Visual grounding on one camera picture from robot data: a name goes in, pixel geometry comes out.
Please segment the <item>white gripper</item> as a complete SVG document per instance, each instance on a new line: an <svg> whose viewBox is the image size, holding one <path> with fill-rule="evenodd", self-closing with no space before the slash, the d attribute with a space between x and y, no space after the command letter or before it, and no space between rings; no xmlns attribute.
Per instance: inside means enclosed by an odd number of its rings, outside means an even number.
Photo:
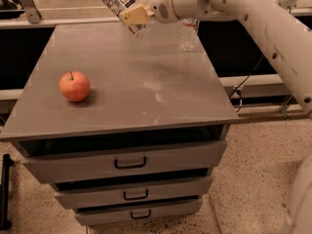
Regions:
<svg viewBox="0 0 312 234"><path fill-rule="evenodd" d="M120 13L120 20L125 25L177 22L173 0L143 0L145 5L137 5Z"/></svg>

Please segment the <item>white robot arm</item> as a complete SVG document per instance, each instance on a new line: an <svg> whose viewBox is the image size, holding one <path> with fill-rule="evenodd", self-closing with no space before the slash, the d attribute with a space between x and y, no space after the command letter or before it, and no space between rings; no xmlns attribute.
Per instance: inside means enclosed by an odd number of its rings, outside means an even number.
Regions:
<svg viewBox="0 0 312 234"><path fill-rule="evenodd" d="M221 20L232 17L248 31L306 114L312 112L312 39L308 27L270 0L135 0L120 14L129 26L152 20Z"/></svg>

